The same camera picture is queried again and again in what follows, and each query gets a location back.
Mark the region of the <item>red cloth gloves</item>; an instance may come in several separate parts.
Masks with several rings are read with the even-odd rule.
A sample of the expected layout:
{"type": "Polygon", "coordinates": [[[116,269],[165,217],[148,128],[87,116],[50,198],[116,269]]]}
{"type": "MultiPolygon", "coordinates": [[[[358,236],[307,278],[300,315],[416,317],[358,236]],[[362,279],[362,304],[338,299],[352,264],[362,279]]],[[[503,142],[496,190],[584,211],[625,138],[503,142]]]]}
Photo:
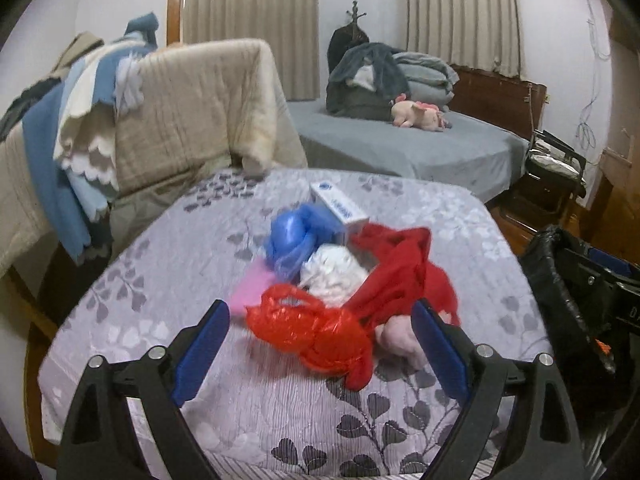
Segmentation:
{"type": "Polygon", "coordinates": [[[427,228],[393,230],[368,223],[350,237],[350,244],[378,264],[344,309],[368,332],[395,315],[409,315],[425,299],[448,324],[458,326],[458,298],[447,273],[430,260],[432,232],[427,228]]]}

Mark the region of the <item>pink face mask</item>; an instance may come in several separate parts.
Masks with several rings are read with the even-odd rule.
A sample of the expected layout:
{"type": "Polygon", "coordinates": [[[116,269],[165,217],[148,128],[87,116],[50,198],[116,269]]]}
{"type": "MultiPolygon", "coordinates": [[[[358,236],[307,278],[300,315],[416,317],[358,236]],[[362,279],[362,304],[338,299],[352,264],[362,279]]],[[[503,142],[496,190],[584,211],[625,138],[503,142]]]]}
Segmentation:
{"type": "Polygon", "coordinates": [[[246,268],[244,275],[233,289],[228,301],[233,316],[246,315],[247,307],[260,304],[262,294],[278,281],[277,275],[270,269],[267,261],[258,257],[246,268]]]}

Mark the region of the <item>red plastic bag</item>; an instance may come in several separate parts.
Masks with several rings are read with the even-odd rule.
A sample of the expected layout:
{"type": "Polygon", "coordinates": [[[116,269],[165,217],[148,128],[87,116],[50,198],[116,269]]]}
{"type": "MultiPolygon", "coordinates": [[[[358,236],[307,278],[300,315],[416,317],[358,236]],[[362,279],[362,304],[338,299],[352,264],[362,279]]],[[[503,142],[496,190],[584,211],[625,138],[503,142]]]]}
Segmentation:
{"type": "Polygon", "coordinates": [[[373,373],[373,341],[358,318],[329,308],[291,284],[270,286],[260,304],[246,309],[246,325],[260,340],[295,354],[310,370],[343,377],[359,391],[373,373]]]}

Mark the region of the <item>white paper ball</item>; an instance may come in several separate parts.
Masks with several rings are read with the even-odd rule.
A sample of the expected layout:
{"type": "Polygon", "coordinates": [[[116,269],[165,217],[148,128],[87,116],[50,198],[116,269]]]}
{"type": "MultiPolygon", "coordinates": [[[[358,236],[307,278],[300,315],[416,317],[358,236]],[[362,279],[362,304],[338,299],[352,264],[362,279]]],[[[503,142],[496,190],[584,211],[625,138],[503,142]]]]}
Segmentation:
{"type": "Polygon", "coordinates": [[[343,245],[323,244],[303,263],[298,287],[339,308],[355,295],[369,272],[343,245]]]}

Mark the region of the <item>black trash bag bin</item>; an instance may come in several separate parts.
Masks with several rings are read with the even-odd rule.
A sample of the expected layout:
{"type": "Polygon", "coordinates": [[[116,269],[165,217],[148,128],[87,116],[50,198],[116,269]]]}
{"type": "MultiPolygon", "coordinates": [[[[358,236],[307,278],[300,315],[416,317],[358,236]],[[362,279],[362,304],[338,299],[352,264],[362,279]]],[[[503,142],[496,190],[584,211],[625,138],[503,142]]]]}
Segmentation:
{"type": "Polygon", "coordinates": [[[639,472],[639,268],[548,226],[518,258],[588,456],[605,478],[639,472]]]}

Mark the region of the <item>grey leaf-pattern quilt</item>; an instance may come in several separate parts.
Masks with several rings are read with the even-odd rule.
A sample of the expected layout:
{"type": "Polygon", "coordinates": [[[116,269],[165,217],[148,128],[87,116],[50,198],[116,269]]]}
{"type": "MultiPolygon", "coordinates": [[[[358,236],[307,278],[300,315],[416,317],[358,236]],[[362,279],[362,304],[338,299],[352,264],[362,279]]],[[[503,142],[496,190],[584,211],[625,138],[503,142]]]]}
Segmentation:
{"type": "Polygon", "coordinates": [[[38,374],[62,424],[86,365],[169,344],[216,299],[228,334],[183,416],[231,479],[415,479],[460,404],[411,328],[425,297],[507,359],[550,347],[495,221],[458,186],[224,170],[194,185],[81,298],[38,374]]]}

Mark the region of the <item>black folding chair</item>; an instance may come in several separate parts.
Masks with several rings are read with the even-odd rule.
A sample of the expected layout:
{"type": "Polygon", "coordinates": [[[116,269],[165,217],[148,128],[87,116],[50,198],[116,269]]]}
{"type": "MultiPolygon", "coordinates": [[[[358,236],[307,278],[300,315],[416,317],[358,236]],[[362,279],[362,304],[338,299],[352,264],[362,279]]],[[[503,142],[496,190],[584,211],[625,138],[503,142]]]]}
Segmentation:
{"type": "Polygon", "coordinates": [[[500,217],[530,234],[562,226],[587,195],[587,161],[547,130],[529,139],[522,176],[500,198],[500,217]]]}

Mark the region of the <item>grey bed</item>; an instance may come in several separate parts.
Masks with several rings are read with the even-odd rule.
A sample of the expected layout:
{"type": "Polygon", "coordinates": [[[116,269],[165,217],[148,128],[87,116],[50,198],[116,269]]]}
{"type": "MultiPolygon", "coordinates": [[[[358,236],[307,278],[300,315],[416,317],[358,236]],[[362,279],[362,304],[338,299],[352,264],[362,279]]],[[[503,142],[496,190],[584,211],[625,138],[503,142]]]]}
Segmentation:
{"type": "Polygon", "coordinates": [[[324,103],[288,109],[311,168],[385,174],[466,188],[486,203],[522,175],[528,142],[515,133],[456,112],[444,132],[329,115],[324,103]]]}

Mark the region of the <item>dark wooden headboard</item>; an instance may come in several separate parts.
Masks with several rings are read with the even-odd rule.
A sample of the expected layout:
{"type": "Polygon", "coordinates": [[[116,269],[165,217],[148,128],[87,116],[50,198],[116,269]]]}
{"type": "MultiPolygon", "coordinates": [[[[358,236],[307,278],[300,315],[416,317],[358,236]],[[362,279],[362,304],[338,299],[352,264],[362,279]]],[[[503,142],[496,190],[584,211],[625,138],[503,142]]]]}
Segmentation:
{"type": "Polygon", "coordinates": [[[518,77],[454,65],[459,76],[449,107],[529,140],[541,124],[547,87],[518,77]]]}

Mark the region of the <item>beige quilted blanket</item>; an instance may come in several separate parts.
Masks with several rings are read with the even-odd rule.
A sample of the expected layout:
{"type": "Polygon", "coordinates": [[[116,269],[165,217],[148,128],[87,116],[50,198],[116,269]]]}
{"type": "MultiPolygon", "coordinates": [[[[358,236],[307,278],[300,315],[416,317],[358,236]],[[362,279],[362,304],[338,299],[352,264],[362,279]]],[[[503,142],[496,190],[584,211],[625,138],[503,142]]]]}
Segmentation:
{"type": "MultiPolygon", "coordinates": [[[[238,162],[250,174],[303,168],[276,62],[260,39],[155,50],[142,58],[144,102],[114,125],[120,191],[126,197],[202,167],[238,162]]],[[[30,182],[22,129],[1,145],[1,265],[9,269],[54,233],[30,182]]]]}

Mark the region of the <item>pink plush pig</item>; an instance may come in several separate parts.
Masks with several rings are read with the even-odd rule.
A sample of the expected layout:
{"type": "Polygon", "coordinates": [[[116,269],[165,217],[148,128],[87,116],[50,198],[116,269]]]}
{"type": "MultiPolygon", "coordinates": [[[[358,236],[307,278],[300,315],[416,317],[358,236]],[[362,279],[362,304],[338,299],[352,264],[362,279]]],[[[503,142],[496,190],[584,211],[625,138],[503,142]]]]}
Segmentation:
{"type": "Polygon", "coordinates": [[[399,128],[418,128],[424,131],[443,132],[451,128],[444,113],[435,104],[409,100],[405,93],[398,96],[392,109],[393,125],[399,128]]]}

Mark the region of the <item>dark grey fleece jacket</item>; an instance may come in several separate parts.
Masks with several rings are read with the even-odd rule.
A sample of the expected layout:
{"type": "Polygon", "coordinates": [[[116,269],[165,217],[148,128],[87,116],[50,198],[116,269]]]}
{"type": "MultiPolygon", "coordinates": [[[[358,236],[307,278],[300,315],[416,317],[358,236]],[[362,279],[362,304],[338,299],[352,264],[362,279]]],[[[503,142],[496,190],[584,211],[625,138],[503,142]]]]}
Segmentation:
{"type": "Polygon", "coordinates": [[[382,42],[346,51],[330,73],[326,111],[336,117],[388,122],[398,96],[410,96],[408,79],[394,55],[400,50],[382,42]]]}

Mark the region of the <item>right beige curtain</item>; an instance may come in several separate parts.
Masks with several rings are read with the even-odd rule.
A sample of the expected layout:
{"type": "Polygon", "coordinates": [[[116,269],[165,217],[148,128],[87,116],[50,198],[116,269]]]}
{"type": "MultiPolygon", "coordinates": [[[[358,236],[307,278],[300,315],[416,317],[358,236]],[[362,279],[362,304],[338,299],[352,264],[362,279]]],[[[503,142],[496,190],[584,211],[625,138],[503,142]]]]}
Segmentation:
{"type": "Polygon", "coordinates": [[[407,0],[407,49],[509,78],[524,72],[518,0],[407,0]]]}

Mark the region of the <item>beige curtain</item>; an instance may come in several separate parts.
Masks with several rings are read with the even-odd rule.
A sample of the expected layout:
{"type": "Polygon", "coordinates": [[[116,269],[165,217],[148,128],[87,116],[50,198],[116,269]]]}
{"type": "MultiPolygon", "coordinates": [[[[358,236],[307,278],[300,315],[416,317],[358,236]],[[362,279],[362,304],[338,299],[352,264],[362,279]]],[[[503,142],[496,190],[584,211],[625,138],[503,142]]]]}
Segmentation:
{"type": "Polygon", "coordinates": [[[187,44],[254,38],[276,60],[290,101],[320,96],[319,0],[183,0],[181,39],[187,44]]]}
{"type": "Polygon", "coordinates": [[[509,78],[524,72],[518,0],[407,0],[407,49],[509,78]]]}

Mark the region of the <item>wooden coat rack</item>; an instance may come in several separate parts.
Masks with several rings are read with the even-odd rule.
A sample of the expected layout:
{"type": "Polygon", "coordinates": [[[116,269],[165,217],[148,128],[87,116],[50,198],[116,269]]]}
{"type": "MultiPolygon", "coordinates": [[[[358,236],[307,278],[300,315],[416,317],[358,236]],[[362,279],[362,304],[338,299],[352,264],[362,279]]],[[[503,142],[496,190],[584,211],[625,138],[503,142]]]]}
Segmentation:
{"type": "Polygon", "coordinates": [[[348,23],[334,30],[326,51],[326,59],[328,60],[329,73],[340,64],[345,53],[360,44],[366,44],[370,41],[369,36],[360,28],[358,21],[367,13],[360,13],[358,1],[352,2],[352,10],[347,11],[348,23]]]}

